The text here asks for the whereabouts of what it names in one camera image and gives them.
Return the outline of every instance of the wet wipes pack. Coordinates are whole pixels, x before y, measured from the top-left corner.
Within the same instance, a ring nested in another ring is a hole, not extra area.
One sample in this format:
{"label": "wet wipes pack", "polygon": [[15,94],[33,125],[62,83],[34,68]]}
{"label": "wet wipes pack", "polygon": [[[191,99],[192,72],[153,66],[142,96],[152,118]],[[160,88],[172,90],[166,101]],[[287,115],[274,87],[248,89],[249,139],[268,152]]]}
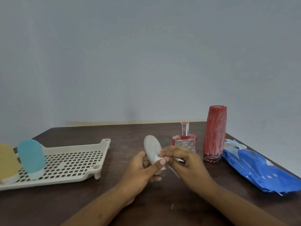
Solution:
{"label": "wet wipes pack", "polygon": [[236,140],[226,140],[222,157],[263,192],[281,194],[301,190],[301,179],[274,166]]}

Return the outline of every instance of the white plastic tray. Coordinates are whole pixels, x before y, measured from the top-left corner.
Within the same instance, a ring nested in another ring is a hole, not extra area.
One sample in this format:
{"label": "white plastic tray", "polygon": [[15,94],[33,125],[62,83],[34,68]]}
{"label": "white plastic tray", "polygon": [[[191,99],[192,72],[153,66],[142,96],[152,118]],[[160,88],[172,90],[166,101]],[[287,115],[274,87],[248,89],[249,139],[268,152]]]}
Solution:
{"label": "white plastic tray", "polygon": [[30,180],[21,168],[20,180],[10,185],[0,184],[0,190],[79,182],[93,175],[99,179],[110,143],[111,139],[103,139],[98,144],[52,148],[43,146],[45,174],[37,180]]}

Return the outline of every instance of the table surface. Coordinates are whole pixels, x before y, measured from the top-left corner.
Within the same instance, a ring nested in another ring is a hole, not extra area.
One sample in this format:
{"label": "table surface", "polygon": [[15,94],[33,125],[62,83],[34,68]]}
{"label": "table surface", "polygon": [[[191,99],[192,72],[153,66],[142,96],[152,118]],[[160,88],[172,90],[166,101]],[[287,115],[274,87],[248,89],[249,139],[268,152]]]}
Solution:
{"label": "table surface", "polygon": [[[206,122],[191,122],[202,155]],[[179,123],[82,126],[52,128],[34,139],[45,147],[99,143],[111,138],[101,178],[82,182],[37,186],[0,192],[1,226],[60,225],[93,199],[112,188],[128,162],[143,150],[147,135],[155,136],[162,148],[180,132]],[[239,175],[226,161],[205,163],[213,179],[259,208],[289,225],[301,225],[301,192],[284,196],[261,192]],[[205,200],[188,189],[171,170],[161,182],[149,183],[134,202],[124,208],[110,225],[232,225]]]}

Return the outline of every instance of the yellow bottle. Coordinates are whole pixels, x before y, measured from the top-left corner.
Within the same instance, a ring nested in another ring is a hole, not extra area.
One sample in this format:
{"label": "yellow bottle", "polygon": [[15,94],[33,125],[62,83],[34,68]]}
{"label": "yellow bottle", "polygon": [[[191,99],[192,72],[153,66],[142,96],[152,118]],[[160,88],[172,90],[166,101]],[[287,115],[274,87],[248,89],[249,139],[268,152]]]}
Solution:
{"label": "yellow bottle", "polygon": [[0,143],[0,183],[13,184],[20,179],[20,163],[13,148]]}

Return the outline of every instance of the wall baseboard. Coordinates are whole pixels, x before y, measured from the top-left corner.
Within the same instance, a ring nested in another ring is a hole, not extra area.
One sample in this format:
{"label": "wall baseboard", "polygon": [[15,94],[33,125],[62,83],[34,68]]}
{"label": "wall baseboard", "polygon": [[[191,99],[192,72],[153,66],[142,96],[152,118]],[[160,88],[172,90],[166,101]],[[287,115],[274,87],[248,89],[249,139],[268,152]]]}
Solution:
{"label": "wall baseboard", "polygon": [[177,123],[177,122],[197,122],[207,121],[203,119],[183,119],[183,120],[160,120],[160,121],[105,121],[105,122],[81,122],[81,121],[66,121],[65,126],[97,126],[97,125],[120,125],[120,124],[157,124],[157,123]]}

